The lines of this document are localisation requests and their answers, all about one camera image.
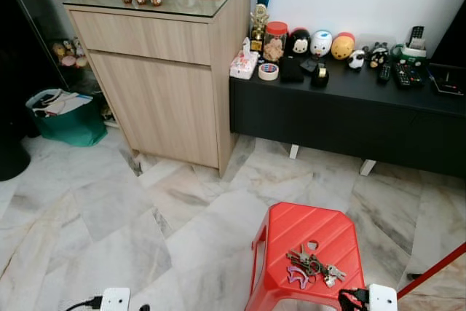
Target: stool handle hole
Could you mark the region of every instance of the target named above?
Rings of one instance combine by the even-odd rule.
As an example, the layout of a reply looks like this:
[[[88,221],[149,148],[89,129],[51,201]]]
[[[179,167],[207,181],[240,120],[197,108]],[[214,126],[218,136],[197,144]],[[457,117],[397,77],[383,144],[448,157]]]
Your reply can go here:
[[[319,246],[319,243],[316,241],[316,240],[310,240],[308,243],[307,243],[307,247],[311,250],[311,251],[316,251],[317,248]]]

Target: red plastic stool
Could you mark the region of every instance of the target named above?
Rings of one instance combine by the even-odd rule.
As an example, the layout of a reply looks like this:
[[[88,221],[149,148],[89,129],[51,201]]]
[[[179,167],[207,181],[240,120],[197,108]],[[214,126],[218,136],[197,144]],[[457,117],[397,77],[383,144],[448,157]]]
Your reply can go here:
[[[259,242],[265,242],[265,255],[262,273],[254,288]],[[316,242],[317,248],[311,251],[308,242]],[[286,253],[290,249],[301,251],[301,244],[323,264],[336,265],[346,272],[344,282],[337,280],[329,288],[319,274],[315,283],[308,283],[303,290],[298,282],[289,283],[286,267],[291,261]],[[300,299],[341,310],[340,289],[365,288],[355,225],[342,212],[285,202],[273,205],[253,241],[253,250],[253,277],[245,311],[272,310],[281,299]]]

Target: cabinet leg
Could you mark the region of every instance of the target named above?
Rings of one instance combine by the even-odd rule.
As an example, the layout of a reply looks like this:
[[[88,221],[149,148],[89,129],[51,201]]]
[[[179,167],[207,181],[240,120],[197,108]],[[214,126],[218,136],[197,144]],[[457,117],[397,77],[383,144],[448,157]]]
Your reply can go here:
[[[359,174],[362,176],[367,176],[371,172],[372,168],[377,162],[375,160],[365,160],[363,166],[359,170]]]
[[[299,146],[298,145],[291,145],[291,150],[290,150],[290,158],[292,160],[295,160],[296,159],[296,156],[298,155],[298,150],[299,150]]]

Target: glass top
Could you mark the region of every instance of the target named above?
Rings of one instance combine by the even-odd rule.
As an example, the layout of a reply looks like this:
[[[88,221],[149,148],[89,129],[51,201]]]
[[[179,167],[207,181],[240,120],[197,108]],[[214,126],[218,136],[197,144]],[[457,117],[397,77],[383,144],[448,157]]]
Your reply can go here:
[[[226,1],[227,0],[163,0],[160,7],[154,7],[150,1],[147,1],[144,5],[138,5],[136,0],[133,0],[132,4],[124,4],[122,0],[68,0],[65,4],[186,16],[213,17]]]

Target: green bag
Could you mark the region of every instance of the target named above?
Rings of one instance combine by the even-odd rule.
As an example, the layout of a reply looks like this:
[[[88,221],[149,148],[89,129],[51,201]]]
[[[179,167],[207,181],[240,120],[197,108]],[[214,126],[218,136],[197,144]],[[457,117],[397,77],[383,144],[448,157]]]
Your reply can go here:
[[[32,106],[46,94],[54,95],[57,89],[43,90],[26,102],[34,123],[44,138],[66,142],[72,146],[94,146],[107,135],[97,103],[92,100],[65,114],[38,117]]]

